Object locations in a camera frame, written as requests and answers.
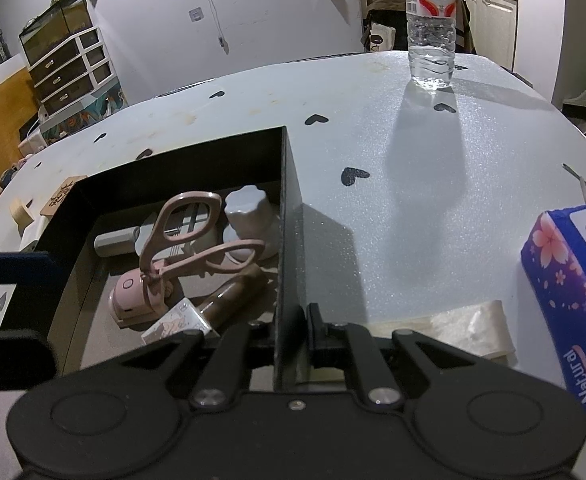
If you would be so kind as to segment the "white drawer cabinet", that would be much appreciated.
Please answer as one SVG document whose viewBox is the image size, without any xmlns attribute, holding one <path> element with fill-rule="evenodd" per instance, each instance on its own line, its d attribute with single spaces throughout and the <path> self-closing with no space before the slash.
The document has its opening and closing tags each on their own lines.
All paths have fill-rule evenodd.
<svg viewBox="0 0 586 480">
<path fill-rule="evenodd" d="M 54 115 L 85 96 L 95 96 L 118 79 L 98 27 L 69 36 L 28 66 L 35 96 Z"/>
</svg>

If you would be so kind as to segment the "pink small round device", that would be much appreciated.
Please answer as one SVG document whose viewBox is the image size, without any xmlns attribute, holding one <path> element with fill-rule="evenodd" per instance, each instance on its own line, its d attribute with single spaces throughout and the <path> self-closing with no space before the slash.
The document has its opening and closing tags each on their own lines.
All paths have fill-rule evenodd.
<svg viewBox="0 0 586 480">
<path fill-rule="evenodd" d="M 148 285 L 139 269 L 123 274 L 109 296 L 109 309 L 118 326 L 154 322 L 168 311 L 166 300 L 174 292 L 171 282 L 156 281 Z"/>
</svg>

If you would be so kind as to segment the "clear plastic water bottle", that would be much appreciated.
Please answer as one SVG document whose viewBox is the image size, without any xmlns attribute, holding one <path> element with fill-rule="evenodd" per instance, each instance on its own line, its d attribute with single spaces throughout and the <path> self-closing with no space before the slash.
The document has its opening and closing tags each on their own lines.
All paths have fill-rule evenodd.
<svg viewBox="0 0 586 480">
<path fill-rule="evenodd" d="M 456 52 L 456 0 L 406 0 L 412 80 L 425 90 L 450 86 Z"/>
</svg>

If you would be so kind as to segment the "rounded plain wooden block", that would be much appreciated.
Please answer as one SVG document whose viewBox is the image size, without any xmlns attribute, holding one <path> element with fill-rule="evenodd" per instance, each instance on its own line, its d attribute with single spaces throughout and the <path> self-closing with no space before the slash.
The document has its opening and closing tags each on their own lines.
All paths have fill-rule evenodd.
<svg viewBox="0 0 586 480">
<path fill-rule="evenodd" d="M 18 198 L 15 198 L 10 204 L 10 216 L 19 229 L 25 229 L 34 221 L 28 207 Z"/>
</svg>

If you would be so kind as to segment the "grey white cylinder stick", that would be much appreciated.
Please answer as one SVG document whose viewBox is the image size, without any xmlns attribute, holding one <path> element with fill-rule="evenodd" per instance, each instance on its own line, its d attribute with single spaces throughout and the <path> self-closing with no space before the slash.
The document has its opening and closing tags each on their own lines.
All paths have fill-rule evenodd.
<svg viewBox="0 0 586 480">
<path fill-rule="evenodd" d="M 132 228 L 102 233 L 94 240 L 94 249 L 100 258 L 134 254 L 140 228 Z"/>
</svg>

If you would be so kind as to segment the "black storage box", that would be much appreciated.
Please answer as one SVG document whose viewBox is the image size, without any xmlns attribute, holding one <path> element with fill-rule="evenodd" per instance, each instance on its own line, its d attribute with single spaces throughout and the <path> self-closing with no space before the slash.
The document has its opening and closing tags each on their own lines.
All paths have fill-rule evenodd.
<svg viewBox="0 0 586 480">
<path fill-rule="evenodd" d="M 102 171 L 75 184 L 35 249 L 49 255 L 51 268 L 39 272 L 34 281 L 14 285 L 16 290 L 0 328 L 34 330 L 46 338 L 80 252 L 99 230 L 127 226 L 180 192 L 228 191 L 252 183 L 265 185 L 280 204 L 273 381 L 278 388 L 291 385 L 306 333 L 297 286 L 304 269 L 304 237 L 302 193 L 284 128 L 176 148 Z"/>
</svg>

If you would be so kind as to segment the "engraved wooden square block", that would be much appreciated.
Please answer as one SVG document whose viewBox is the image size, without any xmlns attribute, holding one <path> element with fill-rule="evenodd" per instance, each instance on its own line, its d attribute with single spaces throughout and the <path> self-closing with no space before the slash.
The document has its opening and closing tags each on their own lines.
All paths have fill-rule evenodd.
<svg viewBox="0 0 586 480">
<path fill-rule="evenodd" d="M 49 200 L 46 201 L 46 204 L 40 209 L 39 214 L 46 218 L 51 218 L 56 213 L 63 200 L 66 199 L 66 196 L 69 195 L 73 186 L 84 179 L 86 179 L 86 176 L 73 176 L 66 178 L 66 180 L 64 180 L 56 189 L 56 192 L 54 192 Z"/>
</svg>

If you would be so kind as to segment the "clear plastic bag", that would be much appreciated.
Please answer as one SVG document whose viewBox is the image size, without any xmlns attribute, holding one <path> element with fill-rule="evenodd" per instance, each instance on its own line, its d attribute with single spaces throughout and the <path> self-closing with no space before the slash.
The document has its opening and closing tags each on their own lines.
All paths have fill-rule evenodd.
<svg viewBox="0 0 586 480">
<path fill-rule="evenodd" d="M 395 330 L 413 330 L 488 360 L 506 358 L 515 352 L 499 300 L 417 318 L 368 323 L 367 329 L 377 337 L 389 337 Z"/>
</svg>

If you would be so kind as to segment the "pink eyelash curler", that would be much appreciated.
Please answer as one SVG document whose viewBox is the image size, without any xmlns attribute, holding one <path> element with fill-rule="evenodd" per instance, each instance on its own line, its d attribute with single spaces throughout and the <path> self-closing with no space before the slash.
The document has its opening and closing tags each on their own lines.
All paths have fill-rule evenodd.
<svg viewBox="0 0 586 480">
<path fill-rule="evenodd" d="M 223 201 L 216 193 L 186 192 L 172 197 L 162 207 L 139 259 L 139 270 L 148 285 L 184 275 L 237 273 L 257 261 L 265 249 L 262 240 L 220 243 L 211 237 L 221 205 Z M 188 206 L 195 214 L 205 208 L 205 220 L 192 220 L 186 233 L 168 234 L 166 225 L 171 214 Z"/>
</svg>

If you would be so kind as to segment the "blue floral tissue pack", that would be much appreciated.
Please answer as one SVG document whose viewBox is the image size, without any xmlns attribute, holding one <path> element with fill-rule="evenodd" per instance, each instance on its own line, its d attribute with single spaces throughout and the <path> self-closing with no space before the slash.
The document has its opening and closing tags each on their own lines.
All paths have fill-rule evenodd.
<svg viewBox="0 0 586 480">
<path fill-rule="evenodd" d="M 567 391 L 586 410 L 586 205 L 545 211 L 521 250 Z"/>
</svg>

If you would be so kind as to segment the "brown cosmetic tube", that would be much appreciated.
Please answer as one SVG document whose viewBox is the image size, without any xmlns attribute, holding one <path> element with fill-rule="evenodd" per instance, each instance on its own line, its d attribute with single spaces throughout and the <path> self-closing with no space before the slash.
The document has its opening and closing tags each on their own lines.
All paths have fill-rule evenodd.
<svg viewBox="0 0 586 480">
<path fill-rule="evenodd" d="M 252 263 L 214 290 L 200 304 L 199 311 L 211 330 L 217 332 L 227 321 L 246 310 L 267 284 L 265 272 Z"/>
</svg>

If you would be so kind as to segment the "white ceramic jar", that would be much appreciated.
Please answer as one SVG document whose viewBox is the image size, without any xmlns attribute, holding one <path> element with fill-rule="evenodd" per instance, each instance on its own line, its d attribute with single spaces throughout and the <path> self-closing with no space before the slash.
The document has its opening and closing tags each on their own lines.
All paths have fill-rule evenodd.
<svg viewBox="0 0 586 480">
<path fill-rule="evenodd" d="M 267 260 L 278 252 L 280 217 L 267 194 L 255 185 L 246 185 L 225 198 L 227 226 L 223 242 L 262 240 L 265 249 L 258 261 Z"/>
</svg>

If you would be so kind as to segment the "small patterned card box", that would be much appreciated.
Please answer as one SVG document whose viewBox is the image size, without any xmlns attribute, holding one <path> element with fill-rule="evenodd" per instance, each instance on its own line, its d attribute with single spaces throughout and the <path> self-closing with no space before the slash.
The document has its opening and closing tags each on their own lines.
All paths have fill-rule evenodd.
<svg viewBox="0 0 586 480">
<path fill-rule="evenodd" d="M 185 330 L 200 330 L 206 338 L 218 336 L 202 312 L 188 298 L 183 298 L 151 325 L 141 335 L 141 340 L 146 346 Z"/>
</svg>

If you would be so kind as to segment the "glass fish tank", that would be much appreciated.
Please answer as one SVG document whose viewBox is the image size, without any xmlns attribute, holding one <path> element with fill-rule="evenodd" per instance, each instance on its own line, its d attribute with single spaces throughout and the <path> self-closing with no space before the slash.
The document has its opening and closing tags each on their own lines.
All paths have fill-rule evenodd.
<svg viewBox="0 0 586 480">
<path fill-rule="evenodd" d="M 86 0 L 58 0 L 19 34 L 28 64 L 35 65 L 44 55 L 77 32 L 92 28 Z"/>
</svg>

